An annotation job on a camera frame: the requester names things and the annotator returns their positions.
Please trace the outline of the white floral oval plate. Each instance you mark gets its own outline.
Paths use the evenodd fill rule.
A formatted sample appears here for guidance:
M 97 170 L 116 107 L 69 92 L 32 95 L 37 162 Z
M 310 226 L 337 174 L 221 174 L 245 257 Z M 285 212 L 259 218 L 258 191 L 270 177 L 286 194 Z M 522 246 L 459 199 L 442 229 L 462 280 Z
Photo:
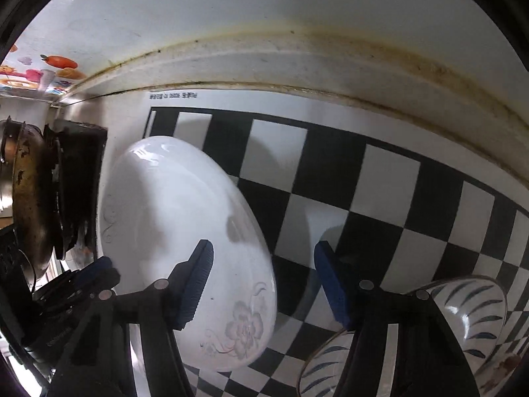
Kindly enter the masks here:
M 225 372 L 261 356 L 277 314 L 271 256 L 244 196 L 208 155 L 168 136 L 132 144 L 108 173 L 99 221 L 121 294 L 168 277 L 210 241 L 204 293 L 193 320 L 176 332 L 182 359 Z

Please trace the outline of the brass pot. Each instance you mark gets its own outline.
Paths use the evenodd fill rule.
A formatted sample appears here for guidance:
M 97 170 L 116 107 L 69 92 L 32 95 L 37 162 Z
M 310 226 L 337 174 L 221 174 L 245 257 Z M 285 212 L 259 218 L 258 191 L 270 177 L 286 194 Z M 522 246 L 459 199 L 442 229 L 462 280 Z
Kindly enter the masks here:
M 35 125 L 1 121 L 1 209 L 9 209 L 27 278 L 41 278 L 53 249 L 53 193 L 48 148 Z

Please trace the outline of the black white checkered mat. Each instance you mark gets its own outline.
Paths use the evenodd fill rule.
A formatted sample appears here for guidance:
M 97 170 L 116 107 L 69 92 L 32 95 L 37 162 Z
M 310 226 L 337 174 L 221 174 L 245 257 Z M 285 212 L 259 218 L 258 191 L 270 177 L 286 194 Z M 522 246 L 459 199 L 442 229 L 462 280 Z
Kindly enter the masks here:
M 189 368 L 199 396 L 293 396 L 311 353 L 334 333 L 312 251 L 326 239 L 385 289 L 468 274 L 507 295 L 490 361 L 505 373 L 528 350 L 528 195 L 478 177 L 474 156 L 441 160 L 364 134 L 262 113 L 153 107 L 145 134 L 194 144 L 233 178 L 272 253 L 278 323 L 264 354 L 231 373 Z

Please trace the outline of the striped bowl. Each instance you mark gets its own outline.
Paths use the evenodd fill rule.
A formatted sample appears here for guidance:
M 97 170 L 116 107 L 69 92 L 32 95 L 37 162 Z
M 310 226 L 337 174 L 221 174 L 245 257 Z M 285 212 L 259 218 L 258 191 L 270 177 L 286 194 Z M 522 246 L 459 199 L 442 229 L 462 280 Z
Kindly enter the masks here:
M 428 294 L 465 356 L 474 379 L 493 353 L 507 314 L 507 296 L 493 279 L 469 276 L 419 288 Z M 334 396 L 352 350 L 353 331 L 339 331 L 306 362 L 297 383 L 299 396 Z

